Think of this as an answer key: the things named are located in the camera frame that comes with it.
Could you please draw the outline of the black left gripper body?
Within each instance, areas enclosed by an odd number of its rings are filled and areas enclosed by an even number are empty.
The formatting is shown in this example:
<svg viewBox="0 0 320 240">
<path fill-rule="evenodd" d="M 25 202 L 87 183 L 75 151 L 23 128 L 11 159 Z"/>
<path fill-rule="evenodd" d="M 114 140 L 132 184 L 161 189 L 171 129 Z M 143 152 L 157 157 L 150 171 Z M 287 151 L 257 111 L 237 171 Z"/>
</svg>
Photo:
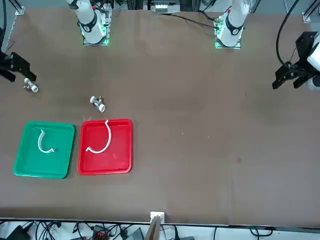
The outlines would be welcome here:
<svg viewBox="0 0 320 240">
<path fill-rule="evenodd" d="M 304 31 L 295 41 L 298 61 L 294 70 L 306 73 L 319 73 L 319 32 Z"/>
</svg>

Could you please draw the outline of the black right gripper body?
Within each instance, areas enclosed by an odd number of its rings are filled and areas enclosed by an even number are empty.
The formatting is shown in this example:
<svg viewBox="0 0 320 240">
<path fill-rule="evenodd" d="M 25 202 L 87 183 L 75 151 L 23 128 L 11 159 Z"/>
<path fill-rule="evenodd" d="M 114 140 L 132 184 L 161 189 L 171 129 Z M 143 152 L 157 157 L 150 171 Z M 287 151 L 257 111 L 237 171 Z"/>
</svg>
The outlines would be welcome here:
<svg viewBox="0 0 320 240">
<path fill-rule="evenodd" d="M 0 72 L 12 72 L 12 58 L 13 58 L 13 53 L 14 52 L 0 52 Z"/>
</svg>

